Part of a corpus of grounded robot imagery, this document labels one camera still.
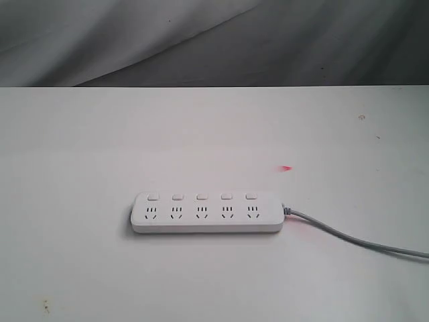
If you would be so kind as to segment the white five-outlet power strip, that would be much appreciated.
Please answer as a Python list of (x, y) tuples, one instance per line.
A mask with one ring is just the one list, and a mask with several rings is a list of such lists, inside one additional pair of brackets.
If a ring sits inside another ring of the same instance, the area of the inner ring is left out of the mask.
[(130, 222), (136, 233), (275, 233), (284, 206), (258, 191), (154, 191), (136, 196)]

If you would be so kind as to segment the grey backdrop cloth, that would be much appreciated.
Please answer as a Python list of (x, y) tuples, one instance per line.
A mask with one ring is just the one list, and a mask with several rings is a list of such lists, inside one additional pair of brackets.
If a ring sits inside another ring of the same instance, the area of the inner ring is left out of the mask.
[(4, 87), (427, 83), (427, 1), (1, 2)]

